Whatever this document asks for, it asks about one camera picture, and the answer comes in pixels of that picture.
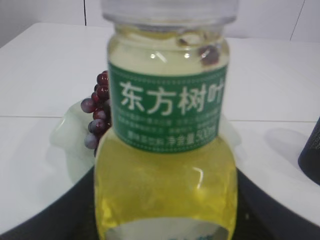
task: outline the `white wall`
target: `white wall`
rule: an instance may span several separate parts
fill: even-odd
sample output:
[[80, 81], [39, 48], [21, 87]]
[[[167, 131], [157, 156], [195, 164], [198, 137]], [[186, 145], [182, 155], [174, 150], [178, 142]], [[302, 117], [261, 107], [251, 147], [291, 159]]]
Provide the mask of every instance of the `white wall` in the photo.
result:
[[84, 25], [84, 0], [0, 0], [0, 47], [38, 22]]
[[320, 43], [320, 0], [305, 0], [292, 40]]
[[[100, 0], [85, 0], [88, 26], [111, 26]], [[320, 43], [320, 0], [240, 0], [228, 37]], [[84, 25], [84, 0], [0, 0], [0, 47], [37, 22]]]

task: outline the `grape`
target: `grape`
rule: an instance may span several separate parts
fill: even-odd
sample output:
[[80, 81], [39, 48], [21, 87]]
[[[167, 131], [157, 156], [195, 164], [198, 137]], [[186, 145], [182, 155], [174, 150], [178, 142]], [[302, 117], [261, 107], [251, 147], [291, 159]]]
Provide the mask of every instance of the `grape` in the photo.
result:
[[92, 93], [91, 99], [98, 104], [100, 102], [100, 98], [98, 97], [98, 94], [96, 92]]
[[215, 46], [208, 45], [199, 48], [198, 54], [201, 56], [203, 65], [213, 65], [219, 62], [219, 52]]
[[92, 133], [92, 121], [88, 124], [88, 131]]
[[102, 100], [108, 100], [109, 99], [109, 90], [107, 86], [100, 86], [96, 90], [96, 93], [98, 97]]
[[93, 113], [97, 106], [91, 98], [86, 98], [81, 102], [81, 109], [87, 114]]
[[101, 137], [111, 128], [111, 102], [109, 97], [108, 71], [103, 71], [97, 76], [97, 84], [91, 98], [81, 102], [81, 109], [85, 113], [93, 113], [93, 121], [88, 124], [89, 134], [84, 139], [84, 145], [93, 149], [94, 157]]
[[108, 74], [107, 73], [101, 73], [96, 77], [96, 82], [100, 86], [108, 86], [109, 80], [108, 80]]
[[103, 103], [103, 110], [106, 115], [106, 119], [110, 119], [111, 108], [110, 108], [109, 100], [107, 100]]
[[93, 112], [93, 119], [102, 119], [106, 120], [107, 116], [104, 110], [102, 109], [97, 109]]
[[106, 123], [102, 119], [95, 119], [91, 123], [91, 132], [93, 134], [99, 135], [106, 131]]
[[94, 134], [89, 133], [84, 139], [84, 145], [88, 149], [96, 149], [98, 146], [98, 138]]

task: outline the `bottle cap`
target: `bottle cap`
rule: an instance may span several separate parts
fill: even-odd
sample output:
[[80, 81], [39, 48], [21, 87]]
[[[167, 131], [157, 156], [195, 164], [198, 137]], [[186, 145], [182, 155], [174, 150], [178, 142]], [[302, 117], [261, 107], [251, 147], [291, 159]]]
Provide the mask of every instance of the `bottle cap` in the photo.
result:
[[192, 27], [224, 25], [237, 16], [238, 0], [101, 0], [105, 19], [118, 24]]

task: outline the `bottle label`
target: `bottle label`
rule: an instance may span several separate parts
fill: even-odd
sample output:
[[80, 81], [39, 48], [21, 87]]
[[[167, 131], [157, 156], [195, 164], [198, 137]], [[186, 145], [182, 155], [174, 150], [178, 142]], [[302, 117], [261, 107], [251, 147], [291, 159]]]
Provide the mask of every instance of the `bottle label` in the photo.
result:
[[155, 76], [108, 66], [112, 127], [149, 152], [197, 149], [218, 135], [227, 66], [197, 75]]
[[160, 217], [110, 228], [107, 240], [227, 240], [228, 231], [212, 222], [192, 218]]

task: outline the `white table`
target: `white table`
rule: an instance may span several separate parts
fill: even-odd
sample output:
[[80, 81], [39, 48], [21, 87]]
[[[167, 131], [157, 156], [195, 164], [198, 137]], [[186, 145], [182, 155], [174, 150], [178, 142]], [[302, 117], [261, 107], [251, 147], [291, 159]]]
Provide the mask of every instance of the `white table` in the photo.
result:
[[[97, 74], [106, 68], [106, 42], [112, 34], [112, 28], [37, 23], [0, 48], [0, 233], [73, 186], [64, 151], [50, 145], [49, 135], [69, 106], [92, 93]], [[289, 169], [292, 179], [310, 184], [292, 160], [320, 114], [320, 44], [235, 38], [228, 42], [231, 63], [224, 113], [242, 137], [246, 158]], [[263, 174], [246, 158], [237, 165], [247, 177]], [[274, 165], [268, 158], [282, 161]], [[255, 183], [276, 184], [267, 177], [261, 181]], [[274, 188], [266, 192], [274, 194]], [[283, 200], [290, 195], [276, 196]], [[296, 205], [298, 200], [288, 199], [287, 207]], [[320, 225], [320, 216], [307, 212], [305, 217]]]

